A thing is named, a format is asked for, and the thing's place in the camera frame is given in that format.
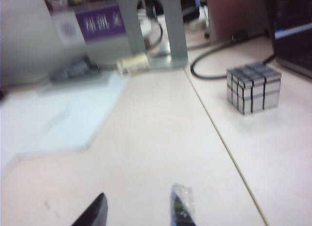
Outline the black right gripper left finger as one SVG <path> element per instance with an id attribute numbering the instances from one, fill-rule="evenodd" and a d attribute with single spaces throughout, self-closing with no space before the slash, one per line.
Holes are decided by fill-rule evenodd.
<path id="1" fill-rule="evenodd" d="M 107 223 L 108 202 L 100 193 L 86 210 L 72 223 L 73 226 L 105 226 Z"/>

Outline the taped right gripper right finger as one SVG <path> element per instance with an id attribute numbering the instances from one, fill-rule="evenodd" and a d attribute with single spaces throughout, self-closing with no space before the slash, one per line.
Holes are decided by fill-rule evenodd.
<path id="1" fill-rule="evenodd" d="M 172 226 L 196 226 L 193 190 L 174 183 L 170 194 L 170 213 Z"/>

